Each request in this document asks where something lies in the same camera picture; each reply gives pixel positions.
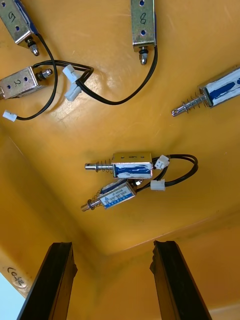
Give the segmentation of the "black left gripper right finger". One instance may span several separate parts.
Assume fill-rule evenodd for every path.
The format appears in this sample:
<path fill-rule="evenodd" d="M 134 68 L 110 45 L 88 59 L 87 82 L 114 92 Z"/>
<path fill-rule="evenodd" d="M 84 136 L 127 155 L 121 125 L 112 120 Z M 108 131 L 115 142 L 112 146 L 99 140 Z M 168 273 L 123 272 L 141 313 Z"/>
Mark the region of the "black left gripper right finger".
<path fill-rule="evenodd" d="M 154 241 L 150 270 L 163 320 L 210 320 L 212 317 L 175 241 Z"/>

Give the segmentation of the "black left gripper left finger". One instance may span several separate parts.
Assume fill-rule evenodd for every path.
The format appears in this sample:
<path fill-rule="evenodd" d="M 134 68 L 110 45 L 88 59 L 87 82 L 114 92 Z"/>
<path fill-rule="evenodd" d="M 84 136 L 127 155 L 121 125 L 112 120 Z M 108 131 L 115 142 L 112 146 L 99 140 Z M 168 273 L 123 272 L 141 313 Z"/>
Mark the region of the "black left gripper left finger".
<path fill-rule="evenodd" d="M 71 242 L 53 243 L 18 315 L 19 320 L 66 320 L 78 272 Z"/>

